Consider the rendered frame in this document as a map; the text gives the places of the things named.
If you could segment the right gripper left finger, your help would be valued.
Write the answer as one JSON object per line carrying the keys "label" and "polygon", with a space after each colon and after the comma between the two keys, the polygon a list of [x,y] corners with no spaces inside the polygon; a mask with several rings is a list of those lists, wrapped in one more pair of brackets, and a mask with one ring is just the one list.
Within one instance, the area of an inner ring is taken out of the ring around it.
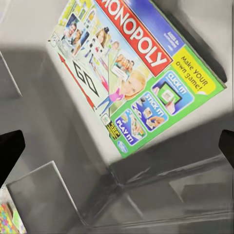
{"label": "right gripper left finger", "polygon": [[25,149],[22,130],[0,135],[0,188]]}

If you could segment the board game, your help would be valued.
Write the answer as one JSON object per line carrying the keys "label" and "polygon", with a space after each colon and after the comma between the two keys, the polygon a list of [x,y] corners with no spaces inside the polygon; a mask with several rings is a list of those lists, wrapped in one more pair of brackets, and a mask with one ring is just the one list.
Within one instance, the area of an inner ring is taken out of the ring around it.
{"label": "board game", "polygon": [[13,223],[18,228],[19,234],[27,234],[27,231],[24,227],[24,224],[20,218],[20,215],[19,215],[16,207],[14,207]]}
{"label": "board game", "polygon": [[228,88],[152,0],[69,0],[48,42],[123,158]]}

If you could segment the jigsaw puzzle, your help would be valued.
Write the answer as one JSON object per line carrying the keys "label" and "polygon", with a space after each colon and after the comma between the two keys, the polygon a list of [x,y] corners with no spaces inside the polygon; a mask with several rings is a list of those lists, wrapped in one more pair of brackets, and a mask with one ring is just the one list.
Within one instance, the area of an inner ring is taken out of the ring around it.
{"label": "jigsaw puzzle", "polygon": [[0,234],[19,234],[7,203],[0,205]]}

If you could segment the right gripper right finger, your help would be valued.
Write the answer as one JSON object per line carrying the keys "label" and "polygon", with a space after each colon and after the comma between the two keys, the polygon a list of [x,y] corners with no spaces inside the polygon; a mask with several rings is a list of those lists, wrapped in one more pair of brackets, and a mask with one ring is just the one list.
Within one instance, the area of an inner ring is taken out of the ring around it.
{"label": "right gripper right finger", "polygon": [[234,132],[222,130],[218,146],[234,169]]}

